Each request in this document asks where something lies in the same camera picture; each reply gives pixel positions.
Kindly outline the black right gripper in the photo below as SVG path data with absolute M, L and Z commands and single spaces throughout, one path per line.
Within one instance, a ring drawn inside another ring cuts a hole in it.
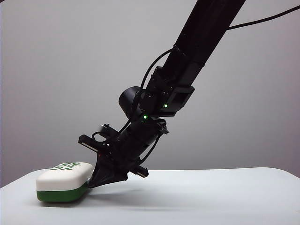
M 81 135 L 78 143 L 97 155 L 88 187 L 126 181 L 129 172 L 147 177 L 148 169 L 141 164 L 151 154 L 160 137 L 167 133 L 164 119 L 143 116 L 120 133 L 104 124 L 91 137 Z

